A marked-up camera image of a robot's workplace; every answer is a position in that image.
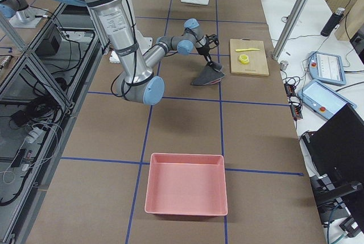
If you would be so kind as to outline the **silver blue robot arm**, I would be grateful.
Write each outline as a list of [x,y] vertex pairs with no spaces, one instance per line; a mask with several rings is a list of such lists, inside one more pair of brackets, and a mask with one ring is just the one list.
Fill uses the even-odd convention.
[[14,28],[36,28],[41,18],[26,0],[1,0],[1,13]]
[[184,23],[181,36],[163,36],[145,54],[142,54],[135,34],[135,22],[131,9],[125,10],[126,0],[56,0],[74,6],[85,6],[97,15],[112,44],[124,71],[117,78],[117,93],[127,101],[155,105],[163,97],[165,84],[154,74],[153,67],[171,50],[188,55],[196,49],[207,64],[196,79],[200,85],[207,76],[219,73],[221,66],[215,63],[210,54],[210,43],[216,35],[203,34],[196,19]]

